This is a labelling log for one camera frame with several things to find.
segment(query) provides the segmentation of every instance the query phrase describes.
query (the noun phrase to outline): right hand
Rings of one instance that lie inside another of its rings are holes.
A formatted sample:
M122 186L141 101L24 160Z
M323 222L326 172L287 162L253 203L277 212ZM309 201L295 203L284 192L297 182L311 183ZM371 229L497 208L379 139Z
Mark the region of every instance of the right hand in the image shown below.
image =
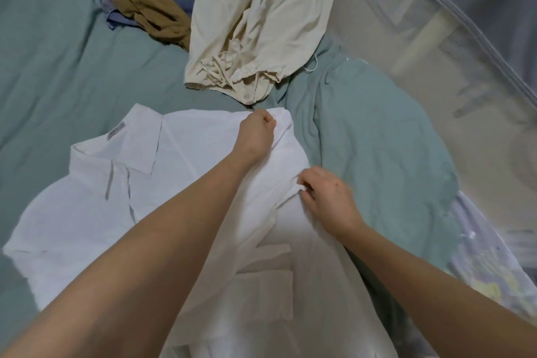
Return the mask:
M299 174L300 196L328 233L339 241L366 227L351 188L329 171L313 166Z

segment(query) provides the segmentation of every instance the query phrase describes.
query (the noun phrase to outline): clothing label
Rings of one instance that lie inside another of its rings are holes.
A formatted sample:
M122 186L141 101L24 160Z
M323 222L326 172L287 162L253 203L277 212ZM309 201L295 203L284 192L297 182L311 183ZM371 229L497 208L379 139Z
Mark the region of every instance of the clothing label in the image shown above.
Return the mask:
M106 136L106 140L110 140L117 132L119 132L121 129L125 127L125 122L121 121L119 125L117 125L114 129L112 129L108 136Z

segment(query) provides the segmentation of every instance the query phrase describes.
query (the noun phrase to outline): left hand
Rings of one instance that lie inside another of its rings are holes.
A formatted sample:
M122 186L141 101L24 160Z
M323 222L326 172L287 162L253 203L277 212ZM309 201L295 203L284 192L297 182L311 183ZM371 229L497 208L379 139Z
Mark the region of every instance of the left hand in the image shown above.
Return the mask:
M256 109L241 122L233 154L249 167L260 162L272 148L276 119L265 109Z

